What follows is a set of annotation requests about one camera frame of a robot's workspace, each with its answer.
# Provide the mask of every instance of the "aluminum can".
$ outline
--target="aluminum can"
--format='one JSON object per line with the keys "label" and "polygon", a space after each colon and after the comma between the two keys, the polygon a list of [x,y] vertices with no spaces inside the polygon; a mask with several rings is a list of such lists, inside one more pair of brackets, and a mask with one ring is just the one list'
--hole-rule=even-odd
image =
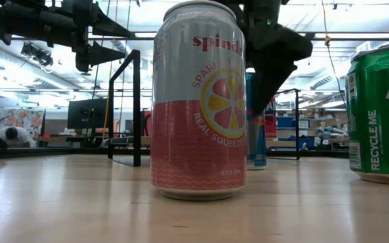
{"label": "aluminum can", "polygon": [[389,183],[389,47],[358,54],[346,77],[350,167]]}
{"label": "aluminum can", "polygon": [[233,12],[187,1],[154,40],[151,183],[182,200],[217,200],[246,183],[244,35]]}
{"label": "aluminum can", "polygon": [[253,115],[251,93],[252,77],[254,74],[246,74],[247,94],[247,169],[262,170],[267,167],[267,145],[265,141],[265,112]]}

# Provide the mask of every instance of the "pink and white can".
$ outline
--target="pink and white can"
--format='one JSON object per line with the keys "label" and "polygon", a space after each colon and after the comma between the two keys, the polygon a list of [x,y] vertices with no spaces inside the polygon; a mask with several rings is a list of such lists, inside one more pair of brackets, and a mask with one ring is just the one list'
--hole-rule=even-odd
{"label": "pink and white can", "polygon": [[167,11],[154,40],[151,183],[165,196],[217,200],[246,183],[244,35],[213,1]]}

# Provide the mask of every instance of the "person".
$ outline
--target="person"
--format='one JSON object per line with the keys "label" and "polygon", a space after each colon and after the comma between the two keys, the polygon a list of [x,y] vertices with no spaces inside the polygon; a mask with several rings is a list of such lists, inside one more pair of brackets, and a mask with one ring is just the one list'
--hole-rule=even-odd
{"label": "person", "polygon": [[24,128],[5,127],[0,130],[0,138],[8,143],[11,148],[30,148],[31,141],[28,132]]}

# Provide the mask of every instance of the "sprite can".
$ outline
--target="sprite can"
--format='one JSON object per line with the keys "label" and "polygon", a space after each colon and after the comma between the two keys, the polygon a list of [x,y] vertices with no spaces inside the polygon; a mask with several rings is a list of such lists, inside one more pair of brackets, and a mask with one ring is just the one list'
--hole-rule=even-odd
{"label": "sprite can", "polygon": [[389,47],[358,54],[346,77],[350,167],[389,182]]}
{"label": "sprite can", "polygon": [[265,169],[267,166],[267,145],[265,141],[265,113],[253,115],[251,82],[254,74],[246,74],[247,94],[247,169]]}

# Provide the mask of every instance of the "can lid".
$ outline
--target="can lid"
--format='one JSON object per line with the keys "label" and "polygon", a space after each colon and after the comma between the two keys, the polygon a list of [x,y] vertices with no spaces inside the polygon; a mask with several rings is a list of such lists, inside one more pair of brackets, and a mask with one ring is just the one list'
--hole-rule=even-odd
{"label": "can lid", "polygon": [[389,47],[381,47],[381,48],[378,48],[378,49],[374,49],[374,50],[371,50],[371,51],[362,51],[360,53],[358,53],[356,56],[354,56],[352,59],[351,59],[351,62],[360,58],[360,57],[363,57],[363,56],[366,56],[368,54],[372,54],[372,53],[377,53],[377,52],[380,52],[380,51],[387,51],[389,50]]}
{"label": "can lid", "polygon": [[235,13],[229,8],[229,7],[226,7],[225,5],[221,4],[221,3],[218,3],[218,2],[214,2],[214,1],[209,1],[209,0],[194,0],[194,1],[186,1],[186,2],[182,2],[182,3],[179,3],[173,7],[171,7],[166,13],[165,13],[165,17],[163,18],[163,21],[166,20],[167,16],[172,12],[174,11],[175,9],[178,9],[180,7],[184,7],[184,6],[188,6],[188,5],[196,5],[196,4],[203,4],[203,5],[212,5],[212,6],[215,6],[215,7],[219,7],[223,10],[226,10],[236,21],[236,16],[235,16]]}

